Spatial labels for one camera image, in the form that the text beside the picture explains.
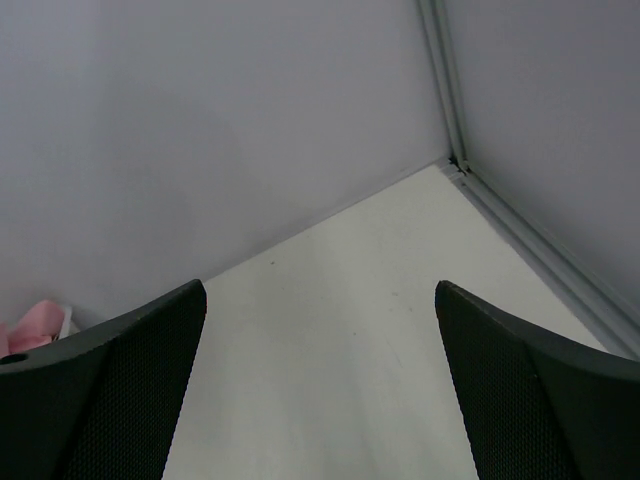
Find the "pink bucket hat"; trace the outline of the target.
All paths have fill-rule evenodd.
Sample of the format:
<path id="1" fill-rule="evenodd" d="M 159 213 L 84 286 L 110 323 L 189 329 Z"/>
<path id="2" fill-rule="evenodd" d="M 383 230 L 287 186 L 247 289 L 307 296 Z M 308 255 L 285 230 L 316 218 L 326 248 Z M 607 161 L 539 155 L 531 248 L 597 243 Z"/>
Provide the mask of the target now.
<path id="1" fill-rule="evenodd" d="M 23 353 L 56 340 L 64 326 L 66 310 L 50 300 L 31 307 L 13 326 L 1 323 L 1 357 Z"/>

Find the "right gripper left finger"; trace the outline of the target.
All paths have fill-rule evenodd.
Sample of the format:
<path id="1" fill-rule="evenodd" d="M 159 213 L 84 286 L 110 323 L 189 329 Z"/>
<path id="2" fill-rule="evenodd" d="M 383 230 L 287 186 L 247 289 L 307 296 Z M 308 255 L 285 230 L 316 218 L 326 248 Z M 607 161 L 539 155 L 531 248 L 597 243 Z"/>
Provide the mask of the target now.
<path id="1" fill-rule="evenodd" d="M 4 479 L 160 479 L 204 326 L 194 279 L 1 360 Z"/>

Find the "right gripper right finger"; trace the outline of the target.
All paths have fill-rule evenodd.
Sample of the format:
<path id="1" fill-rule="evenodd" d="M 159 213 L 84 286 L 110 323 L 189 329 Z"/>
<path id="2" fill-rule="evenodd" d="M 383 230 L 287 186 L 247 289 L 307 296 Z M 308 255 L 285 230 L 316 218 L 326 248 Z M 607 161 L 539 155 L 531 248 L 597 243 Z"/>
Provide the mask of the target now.
<path id="1" fill-rule="evenodd" d="M 449 282 L 440 335 L 481 479 L 636 479 L 639 364 Z"/>

